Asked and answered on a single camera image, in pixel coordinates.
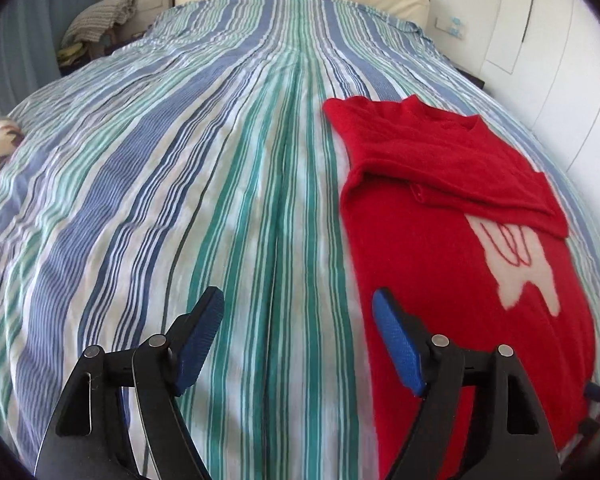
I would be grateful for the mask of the red knit sweater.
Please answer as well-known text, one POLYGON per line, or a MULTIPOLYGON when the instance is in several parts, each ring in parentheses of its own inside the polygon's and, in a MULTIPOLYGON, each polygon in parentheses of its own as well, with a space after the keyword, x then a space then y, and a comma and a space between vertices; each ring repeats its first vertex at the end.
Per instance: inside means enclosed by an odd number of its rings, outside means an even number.
POLYGON ((511 346, 554 442, 566 445, 588 411, 595 337, 546 175, 481 117, 417 96, 330 99, 323 110, 350 159, 340 214, 361 299, 379 473, 388 474, 419 407, 373 319, 381 287, 453 344, 511 346))

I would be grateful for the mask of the pile of folded clothes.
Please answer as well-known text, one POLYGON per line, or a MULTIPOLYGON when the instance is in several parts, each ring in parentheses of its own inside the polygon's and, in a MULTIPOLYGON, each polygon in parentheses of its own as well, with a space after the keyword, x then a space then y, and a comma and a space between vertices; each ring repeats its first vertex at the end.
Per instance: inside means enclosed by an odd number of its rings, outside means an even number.
POLYGON ((110 46, 116 41, 117 30, 134 18, 137 0, 100 0, 78 14, 62 36, 56 58, 65 68, 100 58, 106 49, 102 38, 110 46))

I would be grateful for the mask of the striped blue green bedspread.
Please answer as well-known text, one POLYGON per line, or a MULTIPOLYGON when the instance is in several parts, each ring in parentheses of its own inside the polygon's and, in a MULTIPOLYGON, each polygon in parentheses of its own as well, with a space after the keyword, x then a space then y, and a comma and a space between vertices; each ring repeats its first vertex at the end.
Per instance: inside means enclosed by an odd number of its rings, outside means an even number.
POLYGON ((354 96, 479 116, 546 175, 600 382, 600 234, 520 120, 369 6, 192 1, 10 113, 24 139, 0 169, 0 479, 34 474, 87 347, 135 348, 209 286, 223 318, 176 403, 210 476, 386 475, 340 214, 350 159, 323 110, 354 96))

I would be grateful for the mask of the dark wooden nightstand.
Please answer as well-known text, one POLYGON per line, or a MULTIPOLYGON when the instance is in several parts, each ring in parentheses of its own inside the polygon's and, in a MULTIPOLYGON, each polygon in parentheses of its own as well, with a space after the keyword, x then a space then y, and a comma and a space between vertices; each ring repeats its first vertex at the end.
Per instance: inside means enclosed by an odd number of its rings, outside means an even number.
POLYGON ((463 76, 465 77, 467 80, 469 80, 474 86, 476 86, 477 88, 479 88, 480 90, 484 89, 484 85, 486 84, 481 78, 479 78, 478 76, 475 76, 472 73, 469 73, 467 70, 464 70, 464 68, 461 68, 460 66, 455 65, 454 68, 463 76))

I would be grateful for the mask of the white wardrobe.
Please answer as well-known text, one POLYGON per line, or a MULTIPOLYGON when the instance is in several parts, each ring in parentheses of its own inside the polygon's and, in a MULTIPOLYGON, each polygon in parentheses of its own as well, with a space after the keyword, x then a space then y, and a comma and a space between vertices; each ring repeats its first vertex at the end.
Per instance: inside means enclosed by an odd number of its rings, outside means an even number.
POLYGON ((600 21, 583 0, 501 0, 486 88, 543 143, 600 228, 600 21))

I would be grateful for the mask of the teal curtain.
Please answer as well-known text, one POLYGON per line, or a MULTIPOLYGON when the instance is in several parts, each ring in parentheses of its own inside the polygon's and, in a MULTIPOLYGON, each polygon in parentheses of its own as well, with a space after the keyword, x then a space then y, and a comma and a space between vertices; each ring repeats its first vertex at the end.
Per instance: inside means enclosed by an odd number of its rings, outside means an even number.
POLYGON ((99 0, 8 0, 0 11, 0 117, 60 77, 56 52, 72 20, 99 0))

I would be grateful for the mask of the wall socket panel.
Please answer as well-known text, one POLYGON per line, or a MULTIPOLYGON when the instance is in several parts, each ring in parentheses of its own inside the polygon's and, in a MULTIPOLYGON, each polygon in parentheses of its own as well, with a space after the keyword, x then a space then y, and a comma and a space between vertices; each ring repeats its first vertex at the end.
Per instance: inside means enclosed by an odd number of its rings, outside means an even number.
POLYGON ((440 30, 440 32, 445 32, 458 40, 462 40, 465 37, 465 24, 456 16, 437 16, 434 20, 434 27, 440 30))

